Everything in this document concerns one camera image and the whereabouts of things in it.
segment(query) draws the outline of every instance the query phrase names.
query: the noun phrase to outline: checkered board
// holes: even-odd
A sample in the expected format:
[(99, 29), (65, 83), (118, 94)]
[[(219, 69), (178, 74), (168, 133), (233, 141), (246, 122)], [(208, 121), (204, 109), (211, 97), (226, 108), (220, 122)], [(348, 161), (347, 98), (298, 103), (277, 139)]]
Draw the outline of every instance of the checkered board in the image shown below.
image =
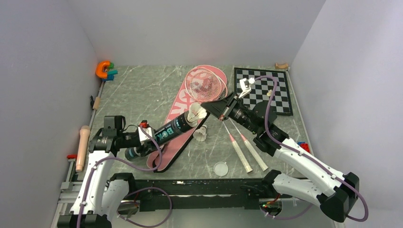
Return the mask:
[[(287, 76), (283, 71), (274, 70), (257, 70), (257, 69), (245, 69), (245, 68), (234, 68), (235, 75), (235, 91), (237, 94), (242, 93), (242, 89), (239, 84), (239, 80), (243, 78), (259, 77), (264, 75), (272, 75), (278, 78), (277, 89), (274, 93), (273, 101), (271, 102), (271, 107), (279, 115), (292, 115), (292, 107), (290, 94), (288, 90)], [(273, 89), (273, 81), (264, 78), (262, 80), (257, 80), (254, 85), (251, 86), (252, 91), (243, 97), (243, 103), (253, 109), (255, 105), (261, 101), (268, 101), (269, 97), (267, 93), (270, 89)]]

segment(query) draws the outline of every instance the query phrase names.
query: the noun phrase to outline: gray marble tabletop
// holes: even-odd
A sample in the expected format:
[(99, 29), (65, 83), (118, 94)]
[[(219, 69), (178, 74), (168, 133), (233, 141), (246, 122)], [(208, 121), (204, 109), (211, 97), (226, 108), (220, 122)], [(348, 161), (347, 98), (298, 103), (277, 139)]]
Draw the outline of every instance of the gray marble tabletop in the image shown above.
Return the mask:
[[(105, 83), (101, 94), (101, 102), (96, 113), (92, 133), (103, 127), (105, 115), (123, 115), (126, 117), (127, 125), (138, 124), (141, 120), (148, 120), (154, 128), (162, 126), (175, 99), (179, 86), (186, 74), (194, 66), (117, 66), (118, 74), (114, 81)], [(252, 69), (272, 69), (272, 67), (261, 66), (216, 66), (227, 76), (229, 91), (234, 90), (234, 67)], [(293, 116), (278, 116), (275, 124), (290, 137), (298, 141), (307, 141), (305, 129), (297, 109), (295, 96), (290, 89)], [(249, 161), (253, 171), (246, 173), (235, 150), (229, 141), (228, 134), (222, 123), (212, 116), (205, 123), (208, 127), (207, 139), (205, 142), (198, 142), (193, 139), (173, 165), (164, 173), (153, 173), (134, 170), (123, 163), (115, 162), (110, 176), (117, 172), (132, 172), (136, 179), (218, 179), (218, 178), (262, 178), (271, 169), (279, 170), (295, 178), (303, 177), (301, 173), (294, 170), (290, 165), (281, 160), (272, 158), (256, 148), (269, 169), (265, 172), (251, 156), (235, 128), (228, 122), (232, 135), (238, 139), (238, 143)], [(241, 132), (252, 142), (254, 136), (240, 127)], [(124, 158), (124, 150), (118, 153), (119, 158)], [(146, 167), (147, 157), (138, 158), (133, 163)], [(213, 167), (217, 162), (226, 162), (228, 174), (220, 177), (214, 173)]]

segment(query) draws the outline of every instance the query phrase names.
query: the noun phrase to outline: purple cable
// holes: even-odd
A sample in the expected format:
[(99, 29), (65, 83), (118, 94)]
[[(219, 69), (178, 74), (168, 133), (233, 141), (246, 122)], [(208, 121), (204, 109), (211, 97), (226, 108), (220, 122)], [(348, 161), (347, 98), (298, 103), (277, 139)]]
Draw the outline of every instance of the purple cable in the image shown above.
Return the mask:
[(166, 195), (166, 197), (168, 197), (168, 200), (169, 200), (169, 212), (168, 212), (168, 215), (164, 218), (164, 220), (162, 220), (160, 223), (158, 223), (158, 224), (156, 224), (156, 225), (145, 226), (145, 225), (141, 225), (141, 224), (135, 223), (135, 222), (131, 221), (130, 219), (126, 219), (126, 218), (123, 217), (121, 214), (119, 214), (118, 211), (116, 211), (116, 213), (117, 213), (117, 215), (119, 216), (119, 218), (124, 219), (125, 221), (128, 221), (128, 222), (130, 222), (130, 223), (133, 224), (133, 225), (136, 225), (136, 226), (139, 226), (139, 227), (144, 227), (144, 228), (154, 228), (154, 227), (160, 226), (160, 225), (162, 225), (164, 222), (166, 222), (166, 221), (168, 220), (169, 216), (172, 214), (172, 200), (171, 200), (171, 197), (169, 197), (168, 193), (166, 193), (164, 190), (162, 190), (162, 189), (160, 189), (160, 188), (157, 188), (157, 187), (148, 187), (148, 188), (143, 188), (143, 189), (137, 190), (137, 191), (135, 191), (135, 192), (132, 192), (132, 193), (126, 195), (125, 197), (129, 197), (129, 196), (131, 196), (131, 195), (133, 195), (133, 194), (136, 194), (136, 193), (138, 193), (138, 192), (141, 192), (141, 191), (144, 191), (144, 190), (148, 190), (148, 189), (155, 189), (155, 190), (158, 190), (158, 191), (164, 193), (164, 194)]
[[(270, 138), (272, 141), (274, 141), (274, 142), (277, 143), (278, 145), (284, 146), (285, 148), (288, 148), (288, 149), (290, 149), (290, 150), (292, 150), (292, 151), (294, 151), (294, 152), (300, 153), (299, 150), (297, 150), (297, 149), (295, 149), (295, 148), (292, 148), (292, 147), (290, 147), (290, 146), (287, 146), (287, 145), (281, 143), (280, 141), (276, 140), (276, 139), (270, 134), (269, 126), (268, 126), (267, 120), (269, 119), (270, 104), (271, 104), (271, 102), (272, 102), (272, 100), (273, 100), (273, 97), (274, 97), (274, 94), (275, 94), (275, 92), (276, 92), (278, 80), (277, 80), (275, 77), (273, 77), (273, 76), (260, 76), (260, 77), (255, 78), (255, 80), (261, 80), (262, 78), (270, 78), (270, 79), (273, 81), (273, 84), (274, 84), (274, 85), (273, 85), (272, 93), (271, 93), (270, 98), (269, 98), (269, 103), (268, 103), (268, 105), (267, 105), (266, 113), (265, 113), (265, 130), (266, 130), (267, 135), (269, 136), (269, 138)], [(329, 174), (330, 176), (333, 175), (333, 173), (332, 173), (331, 171), (329, 171), (325, 166), (323, 166), (321, 163), (319, 163), (319, 162), (316, 161), (315, 159), (311, 158), (310, 156), (308, 156), (308, 155), (306, 155), (306, 154), (302, 154), (302, 156), (304, 156), (304, 157), (308, 158), (309, 160), (311, 160), (313, 163), (315, 163), (315, 164), (318, 165), (320, 168), (322, 168), (322, 169), (323, 169), (327, 174)], [(354, 217), (351, 217), (351, 216), (349, 216), (349, 215), (347, 215), (347, 218), (349, 218), (349, 219), (351, 219), (351, 220), (354, 220), (354, 221), (357, 221), (357, 222), (364, 222), (364, 221), (366, 221), (366, 220), (368, 219), (368, 205), (367, 205), (367, 203), (366, 203), (364, 197), (360, 194), (360, 192), (358, 192), (355, 188), (353, 188), (353, 186), (351, 186), (350, 184), (348, 184), (348, 183), (345, 182), (344, 180), (340, 179), (339, 177), (336, 177), (336, 180), (339, 181), (339, 182), (341, 182), (342, 184), (346, 185), (349, 189), (351, 189), (351, 190), (360, 198), (360, 200), (362, 201), (362, 203), (363, 203), (363, 205), (364, 205), (364, 213), (365, 213), (365, 214), (364, 214), (364, 217), (363, 217), (363, 218), (354, 218)]]
[[(160, 148), (160, 146), (158, 145), (157, 141), (155, 141), (155, 139), (153, 139), (149, 134), (147, 134), (147, 133), (143, 130), (143, 128), (142, 128), (141, 126), (140, 126), (140, 130), (141, 130), (141, 132), (142, 132), (143, 134), (145, 134), (145, 135), (154, 143), (154, 145), (157, 147), (158, 154), (159, 154), (160, 158), (162, 158), (162, 157), (163, 157), (163, 153), (162, 153), (161, 148)], [(90, 171), (90, 173), (89, 173), (89, 175), (88, 175), (88, 179), (87, 179), (87, 182), (86, 182), (86, 187), (85, 187), (85, 189), (84, 189), (83, 200), (81, 201), (81, 203), (83, 203), (83, 202), (86, 200), (86, 198), (87, 198), (88, 191), (89, 191), (89, 185), (90, 185), (90, 183), (91, 183), (92, 176), (94, 175), (94, 172), (95, 172), (94, 167), (97, 167), (98, 164), (100, 164), (100, 163), (102, 163), (102, 162), (104, 162), (104, 161), (106, 161), (106, 160), (117, 160), (117, 161), (123, 162), (124, 164), (126, 164), (126, 165), (128, 165), (128, 166), (130, 166), (130, 167), (132, 167), (132, 168), (134, 168), (134, 169), (141, 170), (141, 171), (154, 171), (154, 170), (158, 169), (158, 168), (160, 167), (161, 163), (163, 162), (163, 160), (160, 159), (160, 162), (158, 163), (158, 165), (157, 165), (156, 167), (154, 167), (154, 168), (152, 168), (152, 169), (144, 169), (144, 168), (141, 168), (141, 167), (137, 167), (137, 166), (135, 166), (135, 165), (129, 163), (128, 161), (125, 161), (125, 160), (121, 159), (121, 158), (116, 158), (116, 157), (106, 157), (106, 158), (102, 158), (102, 159), (100, 159), (99, 161), (97, 161), (97, 162), (95, 163), (95, 165), (91, 168), (91, 171)], [(163, 190), (161, 190), (161, 191), (162, 191), (165, 195), (167, 195), (167, 197), (169, 198), (169, 202), (172, 204), (171, 198), (168, 196), (168, 194), (167, 194), (165, 191), (163, 191)], [(171, 215), (171, 211), (172, 211), (172, 206), (171, 206), (171, 208), (170, 208), (170, 212), (168, 213), (168, 216), (167, 216), (162, 222), (165, 222), (165, 221), (169, 218), (169, 216)], [(78, 217), (77, 217), (77, 226), (76, 226), (77, 228), (80, 228), (80, 225), (81, 225), (81, 224), (80, 224), (80, 223), (81, 223), (81, 216), (83, 215), (83, 212), (84, 212), (84, 205), (81, 204), (81, 205), (80, 205), (80, 211), (78, 212)]]
[(305, 214), (309, 209), (311, 209), (311, 207), (313, 206), (313, 204), (310, 204), (309, 206), (307, 206), (307, 208), (305, 208), (303, 211), (301, 211), (299, 214), (291, 216), (291, 217), (277, 217), (277, 216), (272, 216), (270, 214), (267, 214), (268, 216), (270, 216), (273, 219), (277, 219), (277, 220), (291, 220), (291, 219), (296, 219), (300, 216), (302, 216), (303, 214)]

